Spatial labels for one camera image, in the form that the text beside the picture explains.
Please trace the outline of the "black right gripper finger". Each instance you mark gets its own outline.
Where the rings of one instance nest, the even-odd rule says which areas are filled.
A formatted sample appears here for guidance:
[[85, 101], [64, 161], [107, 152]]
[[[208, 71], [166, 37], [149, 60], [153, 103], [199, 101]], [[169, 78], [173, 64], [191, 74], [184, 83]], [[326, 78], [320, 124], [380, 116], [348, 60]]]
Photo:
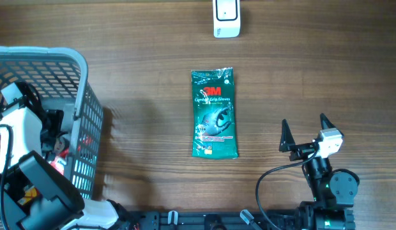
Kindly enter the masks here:
[[324, 113], [320, 114], [320, 122], [321, 122], [321, 128], [323, 130], [335, 128], [335, 125], [327, 118], [327, 116]]
[[280, 152], [292, 151], [295, 146], [296, 146], [296, 143], [295, 143], [293, 135], [291, 133], [291, 129], [289, 128], [288, 122], [286, 119], [283, 119], [279, 151]]

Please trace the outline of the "red white small box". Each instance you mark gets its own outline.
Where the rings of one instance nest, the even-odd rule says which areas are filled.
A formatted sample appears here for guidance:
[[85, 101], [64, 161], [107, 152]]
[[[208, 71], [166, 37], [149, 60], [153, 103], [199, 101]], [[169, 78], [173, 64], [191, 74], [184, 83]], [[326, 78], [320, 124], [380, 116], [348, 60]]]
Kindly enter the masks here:
[[56, 156], [53, 161], [50, 162], [50, 165], [57, 170], [60, 174], [64, 174], [65, 171], [65, 166], [66, 166], [66, 160], [64, 158], [61, 158], [59, 156]]

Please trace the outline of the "green 3M gloves packet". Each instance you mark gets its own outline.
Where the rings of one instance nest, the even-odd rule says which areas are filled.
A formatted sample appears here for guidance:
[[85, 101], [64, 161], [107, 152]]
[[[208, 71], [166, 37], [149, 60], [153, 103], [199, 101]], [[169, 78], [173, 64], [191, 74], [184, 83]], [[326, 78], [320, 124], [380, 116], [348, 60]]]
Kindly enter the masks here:
[[238, 158], [234, 69], [193, 70], [191, 77], [194, 112], [192, 156]]

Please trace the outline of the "red stick sachet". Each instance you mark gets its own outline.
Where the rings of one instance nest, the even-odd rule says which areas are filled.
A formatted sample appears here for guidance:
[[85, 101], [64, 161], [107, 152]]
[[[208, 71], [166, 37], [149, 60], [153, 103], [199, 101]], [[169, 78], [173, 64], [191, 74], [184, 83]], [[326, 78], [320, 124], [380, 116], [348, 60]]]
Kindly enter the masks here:
[[[85, 146], [89, 146], [92, 142], [92, 138], [85, 135], [79, 139], [76, 151], [80, 152]], [[66, 158], [68, 155], [73, 155], [73, 151], [70, 151], [70, 141], [65, 136], [61, 136], [58, 139], [57, 146], [55, 146], [54, 150], [57, 156], [61, 158]]]

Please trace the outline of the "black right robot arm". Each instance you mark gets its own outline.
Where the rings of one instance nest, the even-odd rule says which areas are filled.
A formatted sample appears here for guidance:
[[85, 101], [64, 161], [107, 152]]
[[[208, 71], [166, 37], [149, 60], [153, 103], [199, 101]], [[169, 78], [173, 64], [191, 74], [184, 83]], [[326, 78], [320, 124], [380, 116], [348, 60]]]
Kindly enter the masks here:
[[348, 169], [334, 170], [329, 157], [339, 152], [344, 134], [320, 114], [321, 130], [312, 142], [296, 144], [286, 120], [282, 121], [279, 151], [289, 152], [292, 162], [300, 161], [313, 201], [303, 201], [293, 211], [279, 216], [285, 229], [354, 229], [352, 207], [359, 177]]

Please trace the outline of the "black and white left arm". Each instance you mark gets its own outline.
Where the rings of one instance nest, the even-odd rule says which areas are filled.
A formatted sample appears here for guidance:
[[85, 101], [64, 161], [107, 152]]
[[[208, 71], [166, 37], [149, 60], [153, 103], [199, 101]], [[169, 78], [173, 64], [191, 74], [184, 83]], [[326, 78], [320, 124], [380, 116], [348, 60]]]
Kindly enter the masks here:
[[64, 112], [44, 110], [38, 91], [16, 82], [1, 90], [0, 219], [5, 229], [136, 229], [138, 221], [111, 201], [93, 201], [48, 163]]

